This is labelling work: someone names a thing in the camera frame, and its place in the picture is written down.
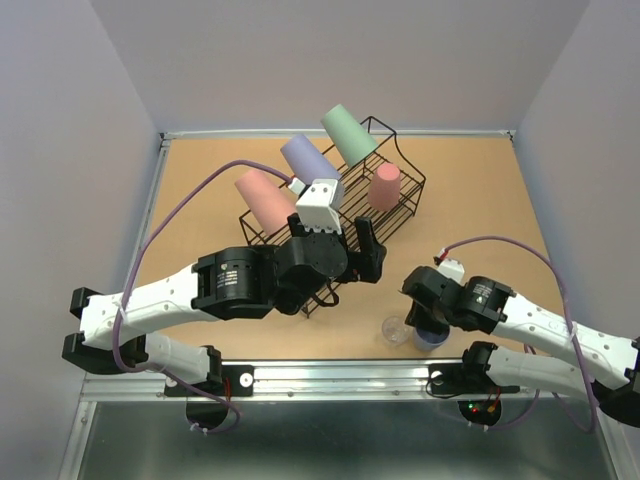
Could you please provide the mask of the clear plastic cup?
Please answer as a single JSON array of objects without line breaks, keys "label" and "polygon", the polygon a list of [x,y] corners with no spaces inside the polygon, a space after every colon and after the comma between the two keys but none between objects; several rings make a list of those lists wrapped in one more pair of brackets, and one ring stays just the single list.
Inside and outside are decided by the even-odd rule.
[{"label": "clear plastic cup", "polygon": [[397,316],[386,318],[382,322],[381,331],[383,338],[393,346],[404,344],[410,336],[410,328],[404,320]]}]

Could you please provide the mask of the dark purple plastic cup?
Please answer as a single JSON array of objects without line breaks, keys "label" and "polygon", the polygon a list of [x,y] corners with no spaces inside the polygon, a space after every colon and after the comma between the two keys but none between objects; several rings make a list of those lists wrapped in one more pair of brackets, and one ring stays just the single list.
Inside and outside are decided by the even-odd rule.
[{"label": "dark purple plastic cup", "polygon": [[446,329],[441,333],[415,328],[412,334],[413,345],[423,352],[433,351],[442,346],[449,338],[450,330]]}]

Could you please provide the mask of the red plastic cup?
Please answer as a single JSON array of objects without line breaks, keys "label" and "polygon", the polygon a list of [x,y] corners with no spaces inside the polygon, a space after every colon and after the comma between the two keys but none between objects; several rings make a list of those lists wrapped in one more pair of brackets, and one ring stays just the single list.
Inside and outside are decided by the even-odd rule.
[{"label": "red plastic cup", "polygon": [[383,163],[374,172],[367,200],[371,207],[378,211],[393,209],[400,196],[400,170],[393,163]]}]

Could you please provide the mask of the green plastic cup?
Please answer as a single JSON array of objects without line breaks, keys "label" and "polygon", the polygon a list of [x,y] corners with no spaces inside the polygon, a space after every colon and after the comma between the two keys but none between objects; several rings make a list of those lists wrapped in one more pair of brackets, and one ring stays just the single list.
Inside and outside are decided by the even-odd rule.
[{"label": "green plastic cup", "polygon": [[348,167],[354,167],[378,147],[376,140],[342,104],[329,110],[321,124]]}]

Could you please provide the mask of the pink plastic cup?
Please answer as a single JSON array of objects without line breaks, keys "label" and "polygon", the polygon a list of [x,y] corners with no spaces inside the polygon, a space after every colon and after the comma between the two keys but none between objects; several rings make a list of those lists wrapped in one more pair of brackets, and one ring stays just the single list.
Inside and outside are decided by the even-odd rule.
[{"label": "pink plastic cup", "polygon": [[296,212],[294,203],[260,170],[247,171],[235,187],[267,235],[284,227]]}]

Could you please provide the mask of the light purple plastic cup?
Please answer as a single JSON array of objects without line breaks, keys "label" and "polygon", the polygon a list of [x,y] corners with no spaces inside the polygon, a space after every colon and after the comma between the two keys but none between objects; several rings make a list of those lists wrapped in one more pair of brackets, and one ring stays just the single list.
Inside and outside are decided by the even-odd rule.
[{"label": "light purple plastic cup", "polygon": [[305,185],[315,180],[340,180],[341,174],[303,134],[289,139],[280,152],[291,168],[294,176]]}]

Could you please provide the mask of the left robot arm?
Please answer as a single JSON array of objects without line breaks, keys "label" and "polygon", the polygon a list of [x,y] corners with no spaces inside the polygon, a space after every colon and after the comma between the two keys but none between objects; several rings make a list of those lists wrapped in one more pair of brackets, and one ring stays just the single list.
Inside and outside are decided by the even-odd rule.
[{"label": "left robot arm", "polygon": [[221,354],[210,345],[192,347],[163,329],[199,321],[262,319],[271,311],[296,315],[335,283],[377,283],[386,248],[367,217],[355,221],[358,247],[336,232],[314,232],[298,215],[288,219],[290,237],[280,245],[229,247],[130,294],[103,295],[86,287],[72,294],[70,312],[78,332],[65,337],[61,356],[94,375],[129,369],[178,376],[199,393],[222,382]]}]

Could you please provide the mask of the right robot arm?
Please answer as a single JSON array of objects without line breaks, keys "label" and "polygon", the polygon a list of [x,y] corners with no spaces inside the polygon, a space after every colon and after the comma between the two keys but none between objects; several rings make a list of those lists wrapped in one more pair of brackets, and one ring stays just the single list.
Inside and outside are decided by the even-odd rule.
[{"label": "right robot arm", "polygon": [[458,275],[420,266],[404,280],[401,292],[412,301],[406,322],[418,330],[479,331],[537,351],[519,353],[476,341],[457,367],[441,375],[446,392],[528,387],[594,401],[608,417],[639,425],[638,340],[568,324],[509,286],[482,276],[460,284]]}]

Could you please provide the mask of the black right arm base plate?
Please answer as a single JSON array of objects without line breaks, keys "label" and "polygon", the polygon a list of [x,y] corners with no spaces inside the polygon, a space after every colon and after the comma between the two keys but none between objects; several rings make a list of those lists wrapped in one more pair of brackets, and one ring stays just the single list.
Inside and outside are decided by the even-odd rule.
[{"label": "black right arm base plate", "polygon": [[437,398],[453,398],[463,395],[515,394],[521,388],[516,385],[499,385],[487,373],[462,363],[446,362],[432,365],[426,381],[426,392]]}]

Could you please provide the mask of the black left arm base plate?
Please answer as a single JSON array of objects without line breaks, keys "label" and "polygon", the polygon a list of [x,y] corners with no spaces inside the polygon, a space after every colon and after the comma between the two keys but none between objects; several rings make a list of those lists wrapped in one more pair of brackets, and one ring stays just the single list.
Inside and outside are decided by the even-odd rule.
[{"label": "black left arm base plate", "polygon": [[[248,363],[223,363],[221,380],[208,380],[195,387],[225,398],[251,397],[254,392],[255,367]],[[165,378],[163,395],[169,398],[192,397],[195,393],[179,385],[171,378]]]}]

